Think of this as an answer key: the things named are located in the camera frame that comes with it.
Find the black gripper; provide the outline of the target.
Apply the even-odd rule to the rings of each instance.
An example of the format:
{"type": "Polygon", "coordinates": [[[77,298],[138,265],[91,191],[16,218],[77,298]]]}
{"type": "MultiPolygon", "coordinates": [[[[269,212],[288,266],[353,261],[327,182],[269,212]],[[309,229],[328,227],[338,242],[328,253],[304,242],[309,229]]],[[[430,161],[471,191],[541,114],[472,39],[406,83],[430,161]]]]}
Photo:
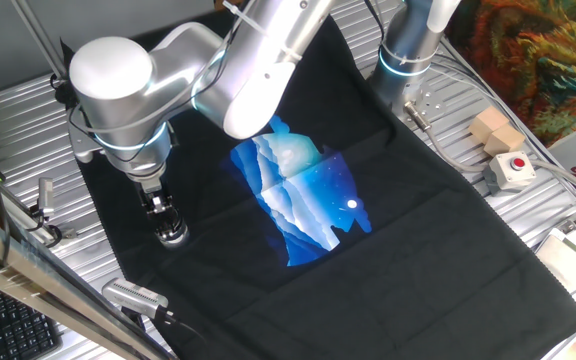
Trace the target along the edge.
{"type": "Polygon", "coordinates": [[[182,219],[173,204],[165,181],[161,177],[143,178],[137,181],[137,187],[154,233],[178,234],[182,230],[182,219]],[[162,221],[158,210],[162,210],[162,221]]]}

